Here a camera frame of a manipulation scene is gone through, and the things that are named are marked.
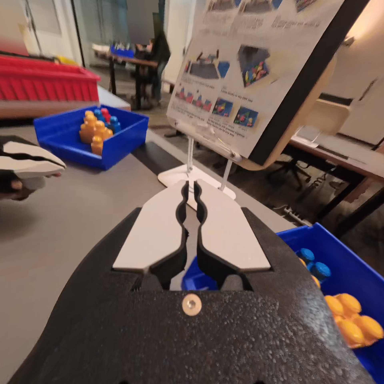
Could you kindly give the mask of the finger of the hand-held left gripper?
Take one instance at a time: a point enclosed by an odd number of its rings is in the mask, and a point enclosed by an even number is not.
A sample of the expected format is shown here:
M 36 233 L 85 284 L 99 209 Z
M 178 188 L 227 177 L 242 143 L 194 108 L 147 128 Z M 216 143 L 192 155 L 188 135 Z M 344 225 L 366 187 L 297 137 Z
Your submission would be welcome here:
M 29 157 L 42 157 L 44 160 L 51 161 L 62 168 L 66 168 L 65 163 L 53 155 L 51 152 L 45 150 L 44 148 L 32 144 L 26 144 L 21 142 L 15 142 L 15 141 L 8 141 L 3 145 L 3 151 L 6 154 L 24 154 L 27 155 L 27 158 Z
M 65 170 L 65 163 L 50 159 L 14 159 L 8 156 L 0 157 L 1 170 L 12 171 L 20 179 L 48 176 Z

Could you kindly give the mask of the blue plastic bin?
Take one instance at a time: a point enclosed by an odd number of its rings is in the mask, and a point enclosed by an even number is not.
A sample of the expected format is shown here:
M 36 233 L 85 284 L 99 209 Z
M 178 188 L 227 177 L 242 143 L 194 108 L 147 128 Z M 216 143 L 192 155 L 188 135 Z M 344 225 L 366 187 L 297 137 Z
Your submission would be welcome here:
M 110 169 L 146 141 L 149 117 L 103 104 L 101 107 L 116 116 L 122 128 L 106 140 L 101 156 L 93 154 L 90 144 L 81 142 L 79 136 L 85 112 L 94 110 L 95 105 L 34 119 L 39 145 L 62 160 L 101 170 Z
M 359 258 L 319 223 L 277 233 L 295 252 L 307 248 L 316 262 L 327 265 L 331 277 L 321 283 L 325 295 L 347 293 L 362 306 L 362 315 L 375 319 L 384 326 L 384 280 L 379 273 Z M 205 275 L 193 259 L 181 282 L 182 290 L 217 290 L 217 284 Z M 354 350 L 364 368 L 376 383 L 384 383 L 384 342 Z

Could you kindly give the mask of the white power strip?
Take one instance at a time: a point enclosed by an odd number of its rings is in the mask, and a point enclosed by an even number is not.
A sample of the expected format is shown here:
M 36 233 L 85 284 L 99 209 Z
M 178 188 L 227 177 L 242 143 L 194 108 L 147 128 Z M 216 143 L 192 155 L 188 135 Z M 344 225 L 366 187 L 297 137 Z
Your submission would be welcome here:
M 302 226 L 308 226 L 308 227 L 311 227 L 313 224 L 311 222 L 309 222 L 308 220 L 306 220 L 304 217 L 302 217 L 300 214 L 298 214 L 297 212 L 295 212 L 291 207 L 289 206 L 285 206 L 284 209 L 283 209 L 284 213 L 285 213 L 285 216 L 289 217 L 290 219 L 292 219 L 293 221 L 295 221 L 296 223 L 302 225 Z

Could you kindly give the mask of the beige box unit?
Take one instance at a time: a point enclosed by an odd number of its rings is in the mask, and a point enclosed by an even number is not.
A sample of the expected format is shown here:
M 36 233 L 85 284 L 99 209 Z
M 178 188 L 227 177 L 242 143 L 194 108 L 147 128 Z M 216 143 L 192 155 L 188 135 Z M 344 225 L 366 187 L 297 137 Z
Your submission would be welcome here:
M 321 93 L 301 126 L 312 127 L 329 135 L 337 134 L 351 114 L 353 98 Z

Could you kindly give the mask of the wooden table with black legs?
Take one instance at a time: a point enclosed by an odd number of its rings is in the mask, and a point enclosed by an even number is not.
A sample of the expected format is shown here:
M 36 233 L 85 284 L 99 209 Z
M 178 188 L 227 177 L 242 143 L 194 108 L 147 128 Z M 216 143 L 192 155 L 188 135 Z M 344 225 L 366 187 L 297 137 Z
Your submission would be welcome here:
M 119 61 L 122 63 L 129 63 L 135 66 L 133 77 L 135 80 L 135 94 L 133 96 L 133 110 L 144 111 L 152 108 L 151 98 L 146 92 L 148 85 L 152 86 L 151 95 L 154 96 L 154 88 L 157 82 L 155 72 L 157 70 L 157 63 L 151 60 L 138 59 L 136 57 L 121 56 L 112 53 L 110 50 L 100 50 L 93 48 L 94 56 L 108 62 L 109 68 L 109 88 L 113 95 L 117 96 L 116 89 L 116 70 L 115 64 Z

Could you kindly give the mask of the person's left hand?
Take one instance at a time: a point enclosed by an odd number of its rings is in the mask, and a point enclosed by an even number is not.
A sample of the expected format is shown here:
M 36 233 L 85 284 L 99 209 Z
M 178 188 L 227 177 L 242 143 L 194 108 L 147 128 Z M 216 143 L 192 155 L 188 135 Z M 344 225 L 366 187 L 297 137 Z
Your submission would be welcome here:
M 23 201 L 44 185 L 43 176 L 20 178 L 11 170 L 1 170 L 0 200 Z

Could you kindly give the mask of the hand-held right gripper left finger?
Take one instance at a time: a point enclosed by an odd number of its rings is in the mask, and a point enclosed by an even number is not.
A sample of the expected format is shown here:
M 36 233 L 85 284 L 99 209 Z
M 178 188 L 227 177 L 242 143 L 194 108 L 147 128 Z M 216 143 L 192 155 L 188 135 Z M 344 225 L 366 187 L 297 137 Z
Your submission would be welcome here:
M 164 290 L 185 270 L 187 239 L 185 227 L 189 182 L 178 181 L 154 195 L 140 209 L 113 271 L 153 275 Z

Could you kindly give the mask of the red plastic bin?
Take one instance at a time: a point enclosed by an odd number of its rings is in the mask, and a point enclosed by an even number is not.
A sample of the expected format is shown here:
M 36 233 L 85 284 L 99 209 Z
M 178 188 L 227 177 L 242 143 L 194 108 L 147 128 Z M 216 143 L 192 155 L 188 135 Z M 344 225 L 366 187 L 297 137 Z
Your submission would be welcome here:
M 1 101 L 98 101 L 101 78 L 79 66 L 1 55 Z

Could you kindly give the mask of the white instruction sign stand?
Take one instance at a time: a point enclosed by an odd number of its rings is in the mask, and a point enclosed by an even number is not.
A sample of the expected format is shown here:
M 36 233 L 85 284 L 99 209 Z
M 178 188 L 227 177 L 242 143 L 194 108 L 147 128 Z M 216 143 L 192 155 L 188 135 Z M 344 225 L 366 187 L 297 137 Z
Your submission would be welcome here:
M 203 179 L 194 144 L 232 162 L 249 157 L 343 1 L 206 1 L 175 82 L 167 117 L 188 138 L 185 165 L 160 173 L 166 187 Z

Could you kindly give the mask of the pile of mixed toy blocks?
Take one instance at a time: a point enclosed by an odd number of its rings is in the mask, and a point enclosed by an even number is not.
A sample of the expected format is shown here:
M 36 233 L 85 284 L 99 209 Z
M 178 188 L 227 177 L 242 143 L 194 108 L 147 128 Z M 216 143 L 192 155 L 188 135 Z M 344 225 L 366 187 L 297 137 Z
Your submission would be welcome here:
M 79 138 L 82 143 L 91 146 L 93 154 L 102 156 L 104 142 L 121 130 L 121 123 L 110 114 L 108 108 L 95 108 L 85 111 Z
M 331 269 L 322 262 L 316 262 L 314 253 L 308 248 L 300 248 L 296 255 L 321 289 L 321 284 L 331 277 Z M 381 324 L 372 317 L 361 314 L 361 304 L 354 296 L 341 293 L 325 295 L 324 298 L 349 348 L 369 347 L 383 339 Z

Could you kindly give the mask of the small blue bin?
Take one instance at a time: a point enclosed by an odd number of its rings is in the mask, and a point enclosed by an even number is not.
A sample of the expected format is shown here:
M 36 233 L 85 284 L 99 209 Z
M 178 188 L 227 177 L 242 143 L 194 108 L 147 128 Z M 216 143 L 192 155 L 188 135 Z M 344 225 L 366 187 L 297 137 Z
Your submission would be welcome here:
M 118 43 L 110 45 L 110 53 L 123 58 L 134 58 L 135 50 L 132 49 L 131 44 Z

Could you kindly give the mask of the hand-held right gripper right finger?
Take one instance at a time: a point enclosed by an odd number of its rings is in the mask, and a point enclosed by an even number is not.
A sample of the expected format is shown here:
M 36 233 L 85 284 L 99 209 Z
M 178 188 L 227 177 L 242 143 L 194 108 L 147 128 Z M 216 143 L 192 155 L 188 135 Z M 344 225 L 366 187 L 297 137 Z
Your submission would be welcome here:
M 257 236 L 242 207 L 202 179 L 194 182 L 199 220 L 197 263 L 200 270 L 222 288 L 235 276 L 241 290 L 250 286 L 246 274 L 271 271 Z

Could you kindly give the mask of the black edged beige panel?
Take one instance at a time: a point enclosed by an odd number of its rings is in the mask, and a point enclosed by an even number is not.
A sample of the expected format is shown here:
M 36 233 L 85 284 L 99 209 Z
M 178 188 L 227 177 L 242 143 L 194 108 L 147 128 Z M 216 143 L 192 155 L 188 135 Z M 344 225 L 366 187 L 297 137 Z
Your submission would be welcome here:
M 316 45 L 303 68 L 248 158 L 235 162 L 238 166 L 259 171 L 277 160 L 329 81 L 336 65 L 334 55 L 368 2 L 343 1 L 324 32 L 315 40 Z

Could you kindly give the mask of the black office chair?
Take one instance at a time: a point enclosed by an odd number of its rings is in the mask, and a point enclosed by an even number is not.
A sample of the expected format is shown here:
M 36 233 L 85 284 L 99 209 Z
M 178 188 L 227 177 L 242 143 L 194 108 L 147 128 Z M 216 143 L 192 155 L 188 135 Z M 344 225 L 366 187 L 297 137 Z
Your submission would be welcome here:
M 312 176 L 308 174 L 303 168 L 298 165 L 299 159 L 292 157 L 289 161 L 277 160 L 274 162 L 275 165 L 279 165 L 279 168 L 276 168 L 272 172 L 268 173 L 266 180 L 271 182 L 272 177 L 276 174 L 288 174 L 289 172 L 293 175 L 296 181 L 296 191 L 301 191 L 303 189 L 303 183 L 309 183 L 312 179 Z

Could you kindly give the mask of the wooden desk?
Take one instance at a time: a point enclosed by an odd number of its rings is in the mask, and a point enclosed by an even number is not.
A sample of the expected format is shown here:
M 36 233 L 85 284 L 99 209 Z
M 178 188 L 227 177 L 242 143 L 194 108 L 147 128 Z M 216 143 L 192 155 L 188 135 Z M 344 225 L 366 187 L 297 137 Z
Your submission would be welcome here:
M 364 180 L 372 179 L 383 185 L 383 154 L 350 142 L 344 137 L 321 134 L 314 144 L 293 137 L 283 153 L 293 155 L 298 160 L 347 183 L 347 186 L 319 211 L 318 221 L 362 185 Z

